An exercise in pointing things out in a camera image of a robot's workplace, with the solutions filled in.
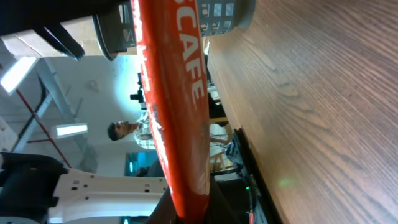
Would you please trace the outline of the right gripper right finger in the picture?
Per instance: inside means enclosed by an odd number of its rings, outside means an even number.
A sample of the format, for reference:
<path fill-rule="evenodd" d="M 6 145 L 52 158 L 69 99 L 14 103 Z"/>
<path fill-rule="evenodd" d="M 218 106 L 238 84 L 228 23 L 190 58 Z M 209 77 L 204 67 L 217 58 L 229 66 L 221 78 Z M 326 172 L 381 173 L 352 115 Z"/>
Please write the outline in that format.
<path fill-rule="evenodd" d="M 233 209 L 224 197 L 214 177 L 210 177 L 209 205 L 205 217 L 206 224 L 240 224 Z"/>

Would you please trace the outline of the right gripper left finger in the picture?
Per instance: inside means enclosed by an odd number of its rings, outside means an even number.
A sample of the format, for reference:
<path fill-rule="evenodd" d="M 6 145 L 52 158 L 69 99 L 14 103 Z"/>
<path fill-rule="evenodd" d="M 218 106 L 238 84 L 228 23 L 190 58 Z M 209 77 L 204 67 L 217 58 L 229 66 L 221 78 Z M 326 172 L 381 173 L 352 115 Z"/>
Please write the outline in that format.
<path fill-rule="evenodd" d="M 147 219 L 146 224 L 178 224 L 178 215 L 167 187 L 155 210 Z"/>

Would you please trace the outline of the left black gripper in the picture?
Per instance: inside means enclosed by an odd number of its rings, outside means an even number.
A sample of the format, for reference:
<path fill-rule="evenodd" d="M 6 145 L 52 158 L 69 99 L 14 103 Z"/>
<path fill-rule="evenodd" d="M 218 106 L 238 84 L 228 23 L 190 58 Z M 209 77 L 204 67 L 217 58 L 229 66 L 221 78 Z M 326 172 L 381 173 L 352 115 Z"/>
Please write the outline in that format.
<path fill-rule="evenodd" d="M 131 53 L 131 3 L 120 0 L 1 0 L 1 40 L 17 59 Z"/>

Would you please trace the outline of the red Nescafe stick sachet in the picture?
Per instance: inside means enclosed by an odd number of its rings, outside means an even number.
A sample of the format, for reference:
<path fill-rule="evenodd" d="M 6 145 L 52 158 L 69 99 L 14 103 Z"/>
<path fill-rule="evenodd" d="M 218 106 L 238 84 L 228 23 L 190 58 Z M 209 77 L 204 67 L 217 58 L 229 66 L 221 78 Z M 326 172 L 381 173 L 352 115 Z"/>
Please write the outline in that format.
<path fill-rule="evenodd" d="M 208 89 L 201 38 L 155 25 L 162 0 L 133 0 L 148 22 L 137 45 L 156 151 L 182 223 L 201 223 L 209 205 Z"/>

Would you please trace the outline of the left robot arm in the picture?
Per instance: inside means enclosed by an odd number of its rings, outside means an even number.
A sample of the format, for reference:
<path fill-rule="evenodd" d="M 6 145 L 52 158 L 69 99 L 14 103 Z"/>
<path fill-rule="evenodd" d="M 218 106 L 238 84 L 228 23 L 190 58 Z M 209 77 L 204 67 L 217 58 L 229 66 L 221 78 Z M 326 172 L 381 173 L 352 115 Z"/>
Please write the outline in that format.
<path fill-rule="evenodd" d="M 61 23 L 105 14 L 120 1 L 1 1 L 1 35 L 49 27 L 50 44 L 77 60 L 83 48 Z M 1 153 L 1 223 L 64 223 L 149 216 L 168 192 L 163 177 L 104 177 L 67 169 L 49 156 Z"/>

